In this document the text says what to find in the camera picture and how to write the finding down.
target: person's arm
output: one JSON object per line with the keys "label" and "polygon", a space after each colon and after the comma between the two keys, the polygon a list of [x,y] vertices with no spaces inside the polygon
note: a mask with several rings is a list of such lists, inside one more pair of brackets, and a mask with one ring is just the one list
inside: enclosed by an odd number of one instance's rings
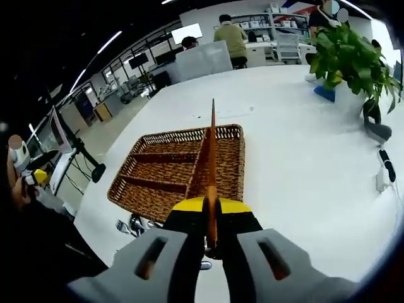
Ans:
{"label": "person's arm", "polygon": [[14,187],[17,178],[14,170],[14,161],[11,158],[9,150],[7,155],[7,177],[8,177],[8,184],[10,185],[10,187]]}
{"label": "person's arm", "polygon": [[215,34],[213,36],[213,41],[214,42],[220,41],[219,34],[218,34],[217,30],[215,30]]}
{"label": "person's arm", "polygon": [[317,27],[310,27],[310,37],[314,38],[317,34]]}
{"label": "person's arm", "polygon": [[[11,190],[11,197],[17,209],[20,211],[21,222],[26,229],[38,235],[41,239],[53,239],[63,242],[70,234],[73,224],[69,218],[45,207],[36,199],[31,199],[28,192],[28,185],[18,178]],[[54,230],[57,230],[58,238],[54,239]]]}
{"label": "person's arm", "polygon": [[247,40],[247,39],[248,39],[248,36],[247,36],[246,32],[245,32],[242,28],[240,28],[240,32],[241,32],[241,37],[242,37],[242,39],[243,39],[243,40]]}
{"label": "person's arm", "polygon": [[321,26],[321,16],[319,15],[318,10],[316,9],[310,14],[309,17],[309,29],[310,29],[310,37],[314,38]]}

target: black sleeve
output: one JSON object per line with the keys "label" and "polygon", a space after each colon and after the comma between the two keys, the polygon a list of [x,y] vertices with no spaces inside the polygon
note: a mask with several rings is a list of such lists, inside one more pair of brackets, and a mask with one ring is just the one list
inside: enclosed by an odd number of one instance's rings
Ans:
{"label": "black sleeve", "polygon": [[22,222],[31,234],[43,239],[51,238],[54,242],[64,243],[74,230],[73,223],[68,217],[45,207],[41,202],[32,201],[24,206]]}
{"label": "black sleeve", "polygon": [[324,16],[317,9],[309,17],[309,28],[311,27],[325,27]]}

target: woven basket divider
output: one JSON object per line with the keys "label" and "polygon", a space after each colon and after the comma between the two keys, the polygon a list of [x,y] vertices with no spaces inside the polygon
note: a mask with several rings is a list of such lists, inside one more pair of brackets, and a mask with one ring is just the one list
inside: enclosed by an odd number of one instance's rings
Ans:
{"label": "woven basket divider", "polygon": [[[206,194],[206,188],[203,187],[208,167],[209,133],[209,128],[202,128],[141,137],[119,169],[108,191],[108,198],[130,212],[164,223],[176,203]],[[217,148],[221,153],[219,159],[223,161],[222,166],[217,166],[217,176],[222,176],[223,179],[218,180],[218,194],[223,198],[242,201],[245,149],[242,128],[235,124],[217,126],[216,137]],[[152,165],[154,169],[150,173],[145,172],[149,176],[147,178],[142,177],[144,169],[148,170],[144,163],[156,163]],[[182,163],[193,163],[191,173],[189,165],[185,168],[185,173],[181,173],[181,169],[184,169]],[[176,181],[170,178],[161,179],[160,170],[156,170],[158,165],[164,165],[165,169],[179,169],[174,178]]]}

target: computer monitor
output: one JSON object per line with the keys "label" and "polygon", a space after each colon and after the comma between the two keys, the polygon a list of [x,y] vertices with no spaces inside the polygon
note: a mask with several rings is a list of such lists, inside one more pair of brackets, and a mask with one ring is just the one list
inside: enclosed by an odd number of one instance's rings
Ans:
{"label": "computer monitor", "polygon": [[134,56],[131,60],[129,60],[129,65],[131,66],[132,69],[135,69],[148,61],[149,60],[147,58],[147,55],[144,52],[142,52],[141,54],[138,54]]}
{"label": "computer monitor", "polygon": [[50,113],[49,126],[50,126],[50,130],[54,136],[54,139],[55,139],[57,145],[59,146],[58,150],[61,153],[71,152],[73,149],[70,145],[68,138],[66,137],[66,134],[63,131],[63,128],[62,128],[62,125],[57,116],[55,107],[53,108],[52,112]]}
{"label": "computer monitor", "polygon": [[401,65],[401,63],[399,63],[398,61],[396,61],[396,65],[394,67],[394,73],[393,73],[393,77],[396,78],[397,81],[401,82],[402,80],[402,74],[403,73],[403,66]]}
{"label": "computer monitor", "polygon": [[162,65],[165,63],[170,63],[175,61],[175,55],[177,55],[179,52],[182,52],[183,49],[182,47],[179,47],[177,49],[170,50],[169,52],[166,52],[162,55],[157,56],[156,59],[156,64],[157,65]]}
{"label": "computer monitor", "polygon": [[187,27],[178,28],[177,30],[173,30],[171,34],[175,44],[181,44],[183,38],[188,36],[194,38],[202,37],[202,31],[199,23],[188,25]]}

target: shelf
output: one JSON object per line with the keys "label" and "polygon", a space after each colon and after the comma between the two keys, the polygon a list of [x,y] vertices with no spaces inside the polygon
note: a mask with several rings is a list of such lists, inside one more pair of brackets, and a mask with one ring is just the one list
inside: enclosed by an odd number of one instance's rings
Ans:
{"label": "shelf", "polygon": [[272,27],[250,27],[242,28],[243,30],[270,30]]}
{"label": "shelf", "polygon": [[239,16],[232,16],[232,19],[234,18],[245,18],[245,17],[251,17],[251,16],[268,16],[268,13],[260,13],[260,14],[248,14],[248,15],[239,15]]}
{"label": "shelf", "polygon": [[298,14],[282,14],[282,13],[273,13],[272,16],[289,16],[289,17],[301,17],[307,18],[306,15],[298,15]]}
{"label": "shelf", "polygon": [[306,28],[297,28],[297,27],[275,27],[278,28],[280,30],[303,30],[303,31],[309,31]]}

